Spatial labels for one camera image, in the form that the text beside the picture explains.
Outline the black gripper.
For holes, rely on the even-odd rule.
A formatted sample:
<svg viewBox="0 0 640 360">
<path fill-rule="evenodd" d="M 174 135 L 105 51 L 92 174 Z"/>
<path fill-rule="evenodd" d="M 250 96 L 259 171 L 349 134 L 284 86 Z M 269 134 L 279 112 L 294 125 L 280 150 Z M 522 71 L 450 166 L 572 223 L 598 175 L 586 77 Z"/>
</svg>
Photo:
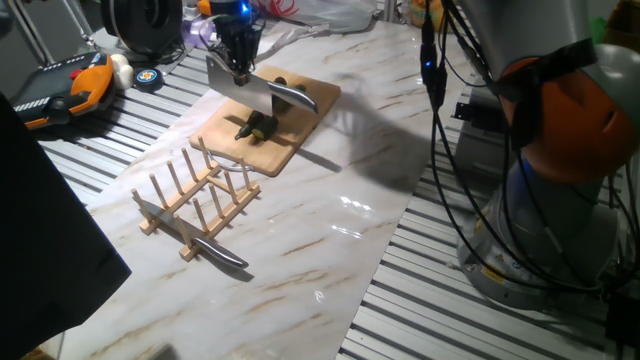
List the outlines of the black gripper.
<svg viewBox="0 0 640 360">
<path fill-rule="evenodd" d="M 249 82 L 265 20 L 250 0 L 211 0 L 209 4 L 223 43 L 224 61 L 231 72 L 239 73 L 239 85 L 244 86 Z"/>
</svg>

